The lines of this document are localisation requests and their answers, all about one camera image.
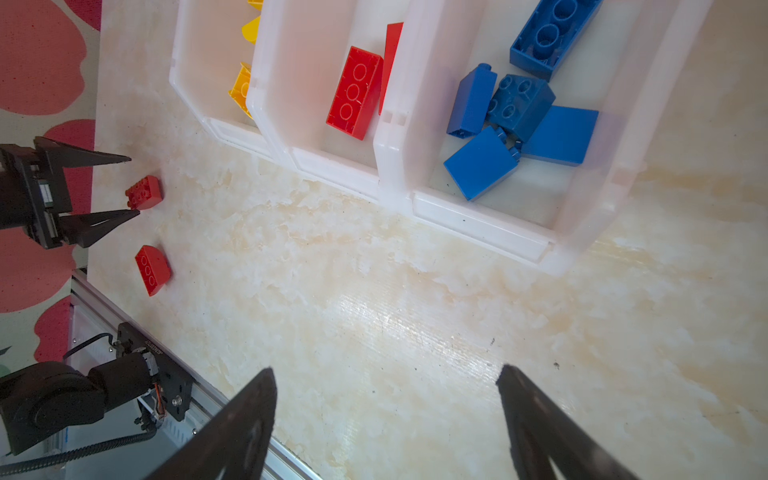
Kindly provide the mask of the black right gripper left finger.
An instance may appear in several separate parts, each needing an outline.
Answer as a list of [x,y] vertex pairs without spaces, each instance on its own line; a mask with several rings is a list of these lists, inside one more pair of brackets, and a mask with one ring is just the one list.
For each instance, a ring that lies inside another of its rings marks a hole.
[[275,422],[277,385],[260,371],[150,479],[259,479]]

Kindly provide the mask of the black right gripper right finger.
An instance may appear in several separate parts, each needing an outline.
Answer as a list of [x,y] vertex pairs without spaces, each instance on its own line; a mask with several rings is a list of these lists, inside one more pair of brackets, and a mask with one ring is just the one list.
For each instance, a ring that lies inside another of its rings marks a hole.
[[634,479],[519,368],[505,364],[496,381],[520,479]]

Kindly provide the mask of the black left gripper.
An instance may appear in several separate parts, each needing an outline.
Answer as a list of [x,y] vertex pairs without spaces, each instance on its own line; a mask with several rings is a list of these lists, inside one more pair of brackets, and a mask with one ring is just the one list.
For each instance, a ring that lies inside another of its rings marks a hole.
[[92,151],[42,136],[34,138],[34,149],[3,144],[1,228],[21,228],[45,249],[65,244],[91,247],[141,212],[125,209],[62,216],[72,211],[62,168],[131,161],[125,155]]

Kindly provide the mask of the yellow round printed brick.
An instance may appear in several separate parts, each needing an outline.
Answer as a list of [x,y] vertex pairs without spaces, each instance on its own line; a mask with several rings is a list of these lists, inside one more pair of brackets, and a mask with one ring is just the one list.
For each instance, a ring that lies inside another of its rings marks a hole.
[[229,91],[230,97],[235,101],[238,107],[249,117],[252,118],[246,105],[246,99],[250,87],[251,66],[247,63],[240,63],[240,70],[237,74],[234,86]]

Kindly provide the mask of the white bin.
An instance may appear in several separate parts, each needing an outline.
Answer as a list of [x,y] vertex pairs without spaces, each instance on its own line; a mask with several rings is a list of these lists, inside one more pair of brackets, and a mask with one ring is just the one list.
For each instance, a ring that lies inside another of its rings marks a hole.
[[378,200],[386,30],[408,12],[406,1],[265,2],[247,106],[275,159]]
[[562,107],[598,114],[576,167],[526,156],[467,201],[444,167],[462,146],[446,132],[460,80],[476,65],[514,72],[509,50],[531,1],[409,1],[373,138],[383,206],[559,275],[626,202],[707,1],[606,1],[550,86]]
[[267,141],[229,95],[255,49],[242,27],[259,15],[246,1],[181,1],[169,81],[218,142],[269,159]]

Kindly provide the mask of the small blue brick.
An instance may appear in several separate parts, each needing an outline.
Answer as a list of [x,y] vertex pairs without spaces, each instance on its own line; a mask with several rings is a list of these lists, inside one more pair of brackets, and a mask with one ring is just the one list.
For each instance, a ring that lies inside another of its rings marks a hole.
[[542,79],[507,74],[489,104],[486,121],[526,143],[552,107],[556,96]]

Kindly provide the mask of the red long brick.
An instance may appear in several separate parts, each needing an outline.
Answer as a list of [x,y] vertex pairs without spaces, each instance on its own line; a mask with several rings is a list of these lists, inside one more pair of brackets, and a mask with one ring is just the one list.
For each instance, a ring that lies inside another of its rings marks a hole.
[[382,72],[382,85],[381,85],[381,94],[380,94],[379,108],[378,108],[379,114],[382,114],[383,112],[389,79],[391,76],[391,71],[392,71],[395,56],[397,53],[403,25],[404,25],[403,22],[392,23],[387,25],[386,38],[385,38],[385,51],[384,51],[384,57],[383,57],[384,63],[383,63],[383,72]]

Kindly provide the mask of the yellow curved brick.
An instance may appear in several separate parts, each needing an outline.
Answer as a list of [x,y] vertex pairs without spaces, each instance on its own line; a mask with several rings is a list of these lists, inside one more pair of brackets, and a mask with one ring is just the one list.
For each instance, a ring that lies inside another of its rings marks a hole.
[[247,0],[247,3],[256,8],[257,10],[261,11],[263,9],[264,0]]
[[248,22],[247,24],[245,24],[241,28],[241,33],[243,38],[251,44],[255,44],[258,39],[260,21],[261,21],[261,18],[257,17],[251,20],[250,22]]

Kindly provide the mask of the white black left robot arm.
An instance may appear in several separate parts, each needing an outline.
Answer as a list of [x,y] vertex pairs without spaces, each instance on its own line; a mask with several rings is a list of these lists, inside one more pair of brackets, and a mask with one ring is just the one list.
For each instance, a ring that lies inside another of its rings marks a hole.
[[[1,227],[20,227],[44,249],[88,248],[138,216],[131,209],[77,214],[65,172],[127,162],[124,155],[38,136],[32,147],[1,147]],[[25,452],[53,434],[93,424],[153,385],[145,357],[129,353],[82,374],[62,361],[23,368],[1,380],[1,418],[10,451]]]

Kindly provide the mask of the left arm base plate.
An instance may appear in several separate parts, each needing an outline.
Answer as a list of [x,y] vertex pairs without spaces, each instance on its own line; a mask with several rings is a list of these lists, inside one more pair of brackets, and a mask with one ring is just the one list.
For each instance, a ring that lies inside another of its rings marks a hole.
[[159,390],[162,411],[183,421],[191,406],[192,375],[164,347],[129,322],[118,325],[117,342],[120,355],[138,352],[145,357],[153,388]]

